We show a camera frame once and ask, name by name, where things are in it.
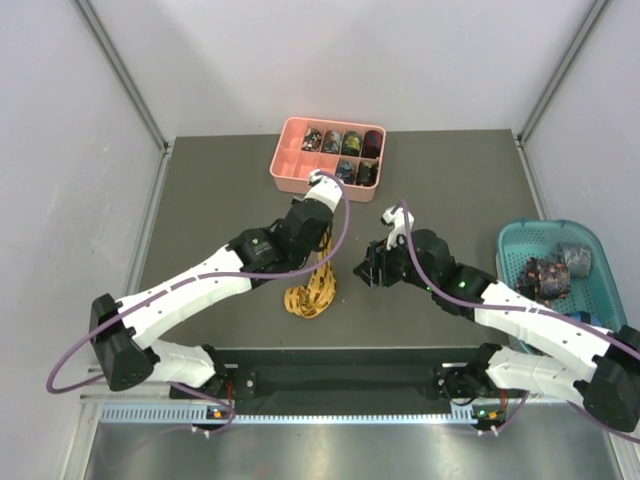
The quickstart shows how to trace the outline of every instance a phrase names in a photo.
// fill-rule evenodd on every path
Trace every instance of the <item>teal plastic basket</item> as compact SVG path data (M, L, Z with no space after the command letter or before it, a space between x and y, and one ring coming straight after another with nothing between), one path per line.
M515 289L522 269L530 257L545 258L558 243L588 245L592 269L587 278L571 279L571 293L552 302L560 313L579 311L595 315L602 326L618 331L627 324L618 289L598 237L588 228L568 220L517 220L505 226L498 237L498 256L502 280ZM531 347L519 342L522 350Z

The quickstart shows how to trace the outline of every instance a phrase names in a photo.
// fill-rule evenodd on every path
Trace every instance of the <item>yellow rubber bands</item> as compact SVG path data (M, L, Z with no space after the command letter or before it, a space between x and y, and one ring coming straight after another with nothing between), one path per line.
M325 235L324 250L317 254L316 262L325 258L333 248L329 235ZM336 296L336 277L331 262L327 262L311 274L307 286L288 288L284 294L287 312L303 318L314 318L324 312Z

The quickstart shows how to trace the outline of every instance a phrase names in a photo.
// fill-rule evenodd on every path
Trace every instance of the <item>white wall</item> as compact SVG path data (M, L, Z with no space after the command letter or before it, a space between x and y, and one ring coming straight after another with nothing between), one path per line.
M640 2L611 2L529 142L554 217L602 241L640 327Z
M591 0L93 0L167 137L519 131Z
M3 2L0 45L0 476L48 480L77 394L46 376L122 294L159 152L69 0Z

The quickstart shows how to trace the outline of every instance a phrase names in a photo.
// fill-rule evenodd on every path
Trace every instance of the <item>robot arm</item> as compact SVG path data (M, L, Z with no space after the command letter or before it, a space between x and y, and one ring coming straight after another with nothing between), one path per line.
M217 393L225 367L213 347L185 347L158 339L214 303L268 281L245 274L297 270L312 252L324 248L322 240L342 193L328 177L312 173L310 182L312 188L304 199L294 201L285 218L271 226L245 230L199 265L151 289L119 300L103 295L93 302L91 330L127 311L123 320L92 340L111 390L151 379ZM231 276L221 276L222 272Z
M372 242L364 262L354 269L371 288L403 281L430 290L411 261L401 208L387 209L383 224L387 239ZM479 305L520 306L524 311L468 308L435 292L432 298L444 311L501 330L548 356L528 355L500 345L482 345L465 367L464 380L479 395L492 388L522 389L582 404L595 418L620 431L633 431L640 418L640 364L606 340L557 319L534 314L551 311L498 281L492 275L456 262L447 243L430 230L410 233L418 262L444 293ZM608 335L638 350L640 332L628 326Z

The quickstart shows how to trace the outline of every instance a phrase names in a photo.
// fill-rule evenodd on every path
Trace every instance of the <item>pink compartment tray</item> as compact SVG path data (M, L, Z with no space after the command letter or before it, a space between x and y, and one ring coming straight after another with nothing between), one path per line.
M349 131L357 132L361 138L369 130L376 130L382 134L382 145L380 146L380 155L376 159L343 156L341 153L321 153L306 152L302 150L302 140L307 128L316 128L322 133L324 138L325 132L334 130L342 135ZM324 170L325 172L335 173L340 159L348 159L354 164L356 170L360 166L362 160L378 163L378 175L375 183L370 187L361 185L345 185L349 200L354 202L370 202L380 183L380 174L382 173L382 157L384 155L384 144L387 141L387 132L378 125L362 125L358 123L333 122L327 120L318 120L315 118L291 117L288 119L280 141L276 148L276 153L271 161L269 171L276 182L278 190L291 193L307 193L309 191L309 173L315 169Z

